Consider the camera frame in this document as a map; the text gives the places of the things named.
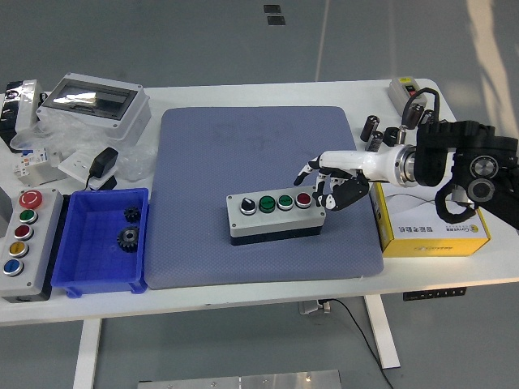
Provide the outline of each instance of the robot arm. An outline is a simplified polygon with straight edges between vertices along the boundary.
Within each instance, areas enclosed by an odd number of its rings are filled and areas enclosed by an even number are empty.
[[[369,182],[391,182],[396,186],[416,186],[409,175],[414,147],[396,145],[387,152],[324,152],[309,161],[294,181],[300,185],[314,170],[319,170],[314,199],[318,205],[339,211],[369,191]],[[324,194],[330,177],[332,193]]]
[[[469,219],[483,207],[519,229],[517,139],[495,136],[494,127],[477,122],[429,122],[418,126],[417,146],[395,145],[386,152],[324,152],[309,161],[294,184],[318,169],[314,199],[333,211],[362,198],[368,182],[396,186],[437,186],[445,176],[447,155],[454,152],[452,178],[435,197],[439,217],[448,223]],[[330,194],[324,185],[330,177]],[[446,198],[465,207],[452,214]]]

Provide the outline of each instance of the yellow box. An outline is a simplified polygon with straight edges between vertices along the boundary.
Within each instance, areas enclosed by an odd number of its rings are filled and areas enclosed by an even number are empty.
[[[476,215],[459,224],[449,224],[436,213],[436,187],[402,188],[374,183],[371,203],[379,229],[384,257],[453,257],[473,254],[491,236],[478,210]],[[447,202],[451,213],[464,208]]]

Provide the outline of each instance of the gear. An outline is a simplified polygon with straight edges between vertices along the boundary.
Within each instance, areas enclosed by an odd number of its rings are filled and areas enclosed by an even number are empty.
[[[140,220],[140,211],[137,207],[129,207],[124,210],[124,217],[128,223],[136,223]]]
[[[135,253],[139,241],[139,227],[126,227],[117,236],[117,243],[123,251]]]

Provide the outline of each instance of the blue button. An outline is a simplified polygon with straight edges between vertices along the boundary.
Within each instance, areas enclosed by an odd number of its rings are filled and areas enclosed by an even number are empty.
[[[9,259],[3,265],[3,272],[7,276],[14,277],[22,272],[24,269],[24,263],[18,259]]]

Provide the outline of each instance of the red button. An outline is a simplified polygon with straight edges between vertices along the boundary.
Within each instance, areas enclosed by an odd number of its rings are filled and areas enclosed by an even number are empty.
[[[308,208],[311,205],[311,197],[308,193],[300,193],[295,199],[295,205],[300,208]]]
[[[15,230],[15,238],[20,241],[27,241],[32,237],[32,228],[28,225],[22,224]]]
[[[38,208],[43,201],[43,196],[38,190],[28,190],[19,197],[19,205],[27,209]]]

